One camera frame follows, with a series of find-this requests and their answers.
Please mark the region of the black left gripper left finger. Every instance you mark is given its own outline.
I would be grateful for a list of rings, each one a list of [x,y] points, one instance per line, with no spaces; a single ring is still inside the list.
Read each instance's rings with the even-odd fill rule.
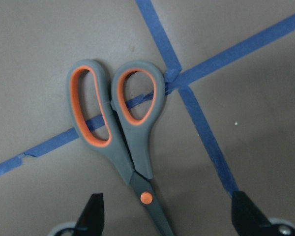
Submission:
[[[101,236],[105,224],[103,194],[92,194],[75,225],[76,236]]]

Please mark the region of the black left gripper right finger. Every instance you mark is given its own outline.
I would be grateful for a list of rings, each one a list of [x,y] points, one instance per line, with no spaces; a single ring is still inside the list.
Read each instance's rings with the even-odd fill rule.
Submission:
[[[282,236],[279,225],[272,224],[243,191],[232,194],[232,224],[240,236]]]

